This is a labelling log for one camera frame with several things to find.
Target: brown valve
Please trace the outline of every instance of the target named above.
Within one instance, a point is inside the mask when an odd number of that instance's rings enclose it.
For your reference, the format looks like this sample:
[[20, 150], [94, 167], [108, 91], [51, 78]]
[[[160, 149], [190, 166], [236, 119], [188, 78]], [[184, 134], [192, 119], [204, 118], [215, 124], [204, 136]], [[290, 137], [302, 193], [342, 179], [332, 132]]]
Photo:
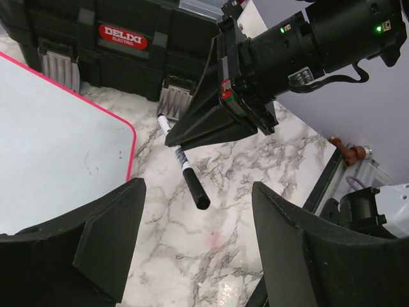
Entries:
[[338, 148], [344, 157], [346, 167], [353, 166], [357, 161], [368, 159], [372, 156], [372, 149], [368, 146], [353, 146], [346, 148], [341, 139], [335, 136], [330, 138], [330, 142]]

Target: marble surface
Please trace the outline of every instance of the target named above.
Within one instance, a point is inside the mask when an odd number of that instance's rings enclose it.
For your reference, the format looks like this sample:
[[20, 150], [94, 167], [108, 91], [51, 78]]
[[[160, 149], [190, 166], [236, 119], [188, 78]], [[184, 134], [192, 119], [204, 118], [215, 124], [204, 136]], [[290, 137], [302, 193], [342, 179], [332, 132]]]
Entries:
[[[24, 61], [0, 36], [0, 51]], [[262, 276], [251, 189], [260, 180], [302, 206], [334, 147], [275, 105], [277, 132], [187, 152], [212, 204], [196, 209], [178, 163], [156, 121], [157, 104], [85, 84], [85, 97], [137, 131], [133, 176], [148, 187], [123, 302], [117, 307], [244, 306]]]

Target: cable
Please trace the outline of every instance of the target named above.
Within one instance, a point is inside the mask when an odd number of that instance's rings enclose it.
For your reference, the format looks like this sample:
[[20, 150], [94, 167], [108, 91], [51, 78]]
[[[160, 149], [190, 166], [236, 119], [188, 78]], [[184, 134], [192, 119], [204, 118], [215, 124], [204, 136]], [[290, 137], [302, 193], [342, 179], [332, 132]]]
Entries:
[[289, 84], [289, 90], [293, 91], [294, 93], [298, 94], [304, 94], [304, 93], [310, 93], [312, 91], [318, 90], [319, 88], [322, 88], [323, 86], [334, 83], [334, 82], [346, 82], [346, 83], [365, 83], [369, 80], [369, 74], [360, 68], [358, 66], [358, 63], [354, 63], [352, 67], [355, 69], [355, 71], [358, 73], [360, 76], [359, 80], [356, 80], [348, 75], [332, 75], [330, 77], [325, 78], [324, 80], [321, 81], [316, 81], [311, 84], [306, 84], [306, 85], [294, 85], [294, 84]]
[[353, 177], [353, 176], [347, 176], [345, 177], [346, 182], [348, 183], [348, 185], [354, 190], [354, 191], [358, 191], [359, 188], [354, 185], [354, 182], [356, 182], [358, 185], [361, 186], [361, 188], [365, 189], [366, 185], [364, 185], [364, 183], [362, 181], [360, 181], [357, 177]]

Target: label sticker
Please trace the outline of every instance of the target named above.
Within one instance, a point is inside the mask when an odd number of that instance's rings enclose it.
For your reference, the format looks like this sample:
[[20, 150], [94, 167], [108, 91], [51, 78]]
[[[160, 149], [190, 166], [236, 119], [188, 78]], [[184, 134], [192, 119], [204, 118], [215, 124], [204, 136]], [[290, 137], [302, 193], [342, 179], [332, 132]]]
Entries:
[[118, 29], [106, 24], [102, 24], [98, 29], [100, 36], [104, 40], [120, 43], [122, 45], [143, 50], [148, 46], [146, 38], [140, 34]]

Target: pink edge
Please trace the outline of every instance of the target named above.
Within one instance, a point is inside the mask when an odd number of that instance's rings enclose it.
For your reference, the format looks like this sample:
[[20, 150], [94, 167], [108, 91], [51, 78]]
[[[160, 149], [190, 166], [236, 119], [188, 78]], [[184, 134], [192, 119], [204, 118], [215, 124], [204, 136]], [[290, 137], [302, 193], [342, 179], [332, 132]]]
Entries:
[[15, 60], [15, 59], [13, 59], [13, 58], [11, 58], [11, 57], [9, 57], [8, 55], [6, 55], [6, 54], [0, 52], [0, 56], [1, 56], [2, 58], [4, 58], [4, 59], [7, 59], [8, 61], [10, 61], [10, 62], [12, 62], [12, 63], [18, 65], [19, 67], [22, 67], [22, 68], [24, 68], [25, 70], [28, 70], [29, 72], [32, 72], [33, 74], [37, 75], [38, 77], [40, 77], [40, 78], [42, 78], [42, 79], [44, 79], [44, 80], [46, 80], [46, 81], [52, 83], [53, 85], [55, 85], [55, 86], [61, 88], [62, 90], [65, 90], [66, 92], [70, 93], [71, 95], [74, 95], [74, 96], [76, 96], [77, 98], [79, 98], [79, 99], [85, 101], [87, 104], [90, 104], [90, 105], [92, 105], [93, 107], [96, 107], [97, 109], [99, 109], [99, 110], [101, 110], [101, 111], [107, 113], [108, 115], [111, 115], [112, 117], [116, 118], [117, 120], [120, 120], [121, 122], [123, 122], [123, 123], [125, 123], [126, 125], [128, 125], [128, 126], [130, 127], [130, 130], [132, 131], [132, 134], [134, 135], [133, 140], [132, 140], [132, 147], [131, 147], [130, 155], [129, 155], [129, 163], [128, 163], [127, 177], [126, 177], [126, 179], [125, 179], [127, 182], [130, 180], [130, 177], [131, 177], [131, 174], [132, 174], [132, 163], [133, 163], [133, 161], [134, 161], [136, 140], [137, 140], [136, 130], [135, 130], [134, 126], [131, 125], [130, 122], [128, 122], [128, 121], [124, 120], [123, 118], [119, 117], [118, 115], [116, 115], [116, 114], [114, 114], [114, 113], [112, 113], [112, 112], [110, 112], [110, 111], [104, 109], [103, 107], [101, 107], [101, 106], [99, 106], [98, 104], [96, 104], [96, 103], [94, 103], [94, 102], [88, 100], [87, 98], [85, 98], [85, 97], [79, 95], [78, 93], [76, 93], [76, 92], [74, 92], [74, 91], [72, 91], [72, 90], [66, 88], [65, 86], [63, 86], [63, 85], [57, 83], [56, 81], [51, 80], [51, 79], [45, 77], [43, 74], [37, 72], [36, 70], [33, 70], [33, 69], [29, 68], [29, 67], [26, 66], [25, 64], [20, 63], [19, 61]]

